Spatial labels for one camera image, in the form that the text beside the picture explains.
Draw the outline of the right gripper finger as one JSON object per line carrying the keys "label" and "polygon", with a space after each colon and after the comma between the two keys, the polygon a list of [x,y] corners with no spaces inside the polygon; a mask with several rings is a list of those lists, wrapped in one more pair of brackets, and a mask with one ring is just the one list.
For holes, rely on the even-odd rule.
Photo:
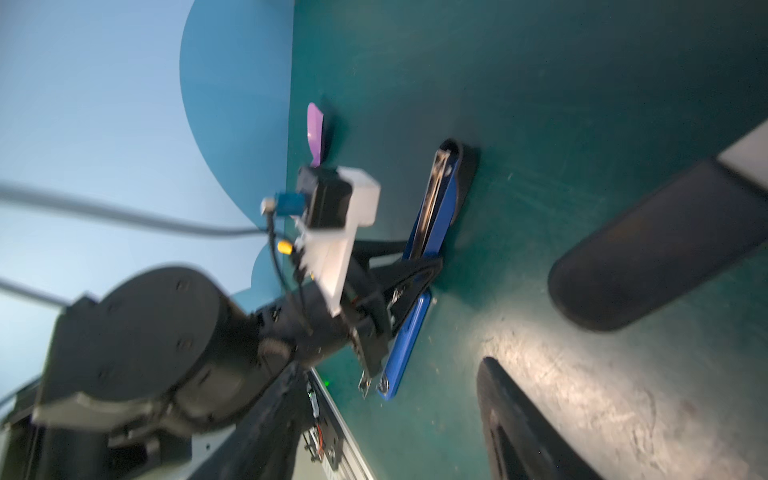
{"label": "right gripper finger", "polygon": [[492,357],[480,362],[476,390],[493,479],[599,479]]}

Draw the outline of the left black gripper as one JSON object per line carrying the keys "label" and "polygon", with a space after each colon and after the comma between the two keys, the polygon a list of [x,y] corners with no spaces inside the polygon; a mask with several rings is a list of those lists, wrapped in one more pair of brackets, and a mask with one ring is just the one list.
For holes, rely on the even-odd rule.
{"label": "left black gripper", "polygon": [[356,240],[341,312],[312,280],[253,312],[202,272],[141,273],[101,300],[82,298],[56,321],[32,407],[37,425],[90,432],[207,432],[239,422],[286,370],[345,346],[363,381],[382,369],[393,339],[383,266],[407,241]]}

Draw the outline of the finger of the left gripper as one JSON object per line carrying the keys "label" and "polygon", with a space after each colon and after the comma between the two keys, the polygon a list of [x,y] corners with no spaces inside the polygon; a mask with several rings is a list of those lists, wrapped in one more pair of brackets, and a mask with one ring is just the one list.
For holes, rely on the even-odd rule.
{"label": "finger of the left gripper", "polygon": [[383,287],[396,336],[418,298],[434,282],[444,265],[442,257],[400,260],[383,267]]}

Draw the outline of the blue black stapler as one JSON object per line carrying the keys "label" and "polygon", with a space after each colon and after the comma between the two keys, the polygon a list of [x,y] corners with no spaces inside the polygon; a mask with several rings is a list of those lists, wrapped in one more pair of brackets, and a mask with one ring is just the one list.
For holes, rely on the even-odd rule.
{"label": "blue black stapler", "polygon": [[[450,227],[458,219],[478,166],[472,147],[447,139],[438,147],[420,211],[403,253],[405,260],[436,258]],[[433,295],[424,288],[411,303],[404,321],[397,328],[377,391],[386,401],[395,397],[425,321]]]}

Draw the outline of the beige black stapler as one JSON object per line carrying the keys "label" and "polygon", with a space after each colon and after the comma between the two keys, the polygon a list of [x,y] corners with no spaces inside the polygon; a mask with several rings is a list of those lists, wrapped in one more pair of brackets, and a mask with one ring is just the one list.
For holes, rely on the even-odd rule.
{"label": "beige black stapler", "polygon": [[694,165],[567,251],[548,293],[568,320],[621,329],[767,241],[767,125]]}

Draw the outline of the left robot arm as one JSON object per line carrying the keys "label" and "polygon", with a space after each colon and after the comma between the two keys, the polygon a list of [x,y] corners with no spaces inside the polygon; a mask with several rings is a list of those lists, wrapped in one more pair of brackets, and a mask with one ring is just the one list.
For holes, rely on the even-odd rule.
{"label": "left robot arm", "polygon": [[[192,440],[228,437],[195,479],[287,479],[316,421],[312,367],[351,346],[380,373],[440,257],[404,259],[395,241],[355,242],[332,314],[317,281],[253,312],[204,273],[142,272],[56,320],[41,379],[5,419],[6,479],[136,479],[193,457]],[[394,261],[378,267],[376,257]]]}

